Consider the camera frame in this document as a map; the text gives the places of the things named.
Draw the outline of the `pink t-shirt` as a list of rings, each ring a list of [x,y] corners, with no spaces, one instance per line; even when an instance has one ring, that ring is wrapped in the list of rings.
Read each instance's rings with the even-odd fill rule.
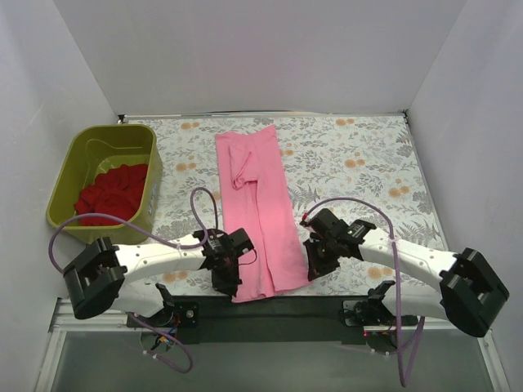
[[[305,287],[308,267],[293,216],[275,126],[216,137],[224,229],[244,229],[257,252],[239,262],[235,303]]]

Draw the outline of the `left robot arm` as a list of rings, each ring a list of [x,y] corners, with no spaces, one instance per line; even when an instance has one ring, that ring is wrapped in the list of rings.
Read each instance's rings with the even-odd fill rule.
[[[138,283],[175,271],[210,270],[225,286],[218,291],[235,296],[240,258],[254,251],[244,229],[227,234],[198,230],[166,243],[114,244],[107,237],[88,245],[62,273],[76,319],[91,319],[107,310],[133,312],[153,325],[168,325],[174,315],[168,292],[152,296]]]

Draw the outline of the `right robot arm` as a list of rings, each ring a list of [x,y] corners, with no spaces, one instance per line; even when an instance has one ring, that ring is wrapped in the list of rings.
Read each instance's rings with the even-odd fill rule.
[[[469,336],[483,337],[509,298],[508,289],[477,250],[444,252],[391,240],[376,225],[364,220],[347,224],[327,208],[300,224],[310,231],[303,244],[311,281],[332,273],[345,257],[398,268],[429,287],[426,293],[398,295],[397,278],[385,280],[347,311],[353,323],[386,325],[397,316],[428,317],[447,320]]]

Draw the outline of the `floral patterned table mat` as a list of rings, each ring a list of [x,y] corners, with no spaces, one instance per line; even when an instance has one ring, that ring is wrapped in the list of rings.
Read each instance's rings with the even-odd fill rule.
[[[396,237],[447,247],[404,117],[240,116],[140,118],[163,162],[153,232],[174,239],[221,217],[216,137],[277,131],[293,215],[330,209],[393,229]]]

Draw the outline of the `red t-shirt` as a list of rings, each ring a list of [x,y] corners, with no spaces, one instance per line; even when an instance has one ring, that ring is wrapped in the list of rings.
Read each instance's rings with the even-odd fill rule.
[[[147,164],[108,170],[82,189],[74,209],[78,215],[103,213],[128,221],[138,211],[148,172]]]

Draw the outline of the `green plastic bin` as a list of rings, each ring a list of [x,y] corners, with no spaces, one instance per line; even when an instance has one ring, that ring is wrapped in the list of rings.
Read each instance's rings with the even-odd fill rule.
[[[120,167],[147,164],[141,205],[129,220],[103,213],[78,215],[74,204],[79,193],[96,176]],[[73,216],[79,219],[65,227],[76,239],[91,243],[110,237],[113,243],[138,244],[152,230],[162,180],[163,163],[154,131],[145,125],[90,127],[75,136],[47,207],[47,221],[58,227]]]

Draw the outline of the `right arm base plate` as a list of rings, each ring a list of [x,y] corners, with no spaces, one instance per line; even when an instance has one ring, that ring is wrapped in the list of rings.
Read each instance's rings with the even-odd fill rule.
[[[396,317],[389,310],[384,306],[376,308],[367,301],[344,301],[338,316],[349,327],[396,325]]]

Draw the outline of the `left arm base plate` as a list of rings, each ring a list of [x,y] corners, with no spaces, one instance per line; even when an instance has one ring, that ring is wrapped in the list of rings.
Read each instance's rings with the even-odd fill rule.
[[[140,321],[152,327],[196,327],[199,323],[199,304],[194,301],[151,302],[129,310]]]

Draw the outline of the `aluminium mounting rail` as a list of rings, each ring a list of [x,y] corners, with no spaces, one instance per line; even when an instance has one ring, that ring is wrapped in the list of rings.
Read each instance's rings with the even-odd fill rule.
[[[175,296],[163,300],[159,294],[151,298],[117,299],[107,310],[93,310],[77,315],[69,301],[58,301],[50,329],[62,324],[85,325],[101,321],[104,314],[117,315],[136,310],[140,304],[175,301],[194,301],[199,304],[199,322],[203,319],[332,319],[338,316],[344,301],[367,301],[374,307],[384,306],[396,318],[396,294],[372,293],[368,296],[276,296],[259,301],[235,304],[225,296]],[[443,300],[436,292],[426,296],[403,295],[400,304],[401,323],[414,325],[421,317],[446,320],[471,336],[484,336],[494,320],[482,307],[483,301],[455,297],[449,300],[450,310],[443,307]]]

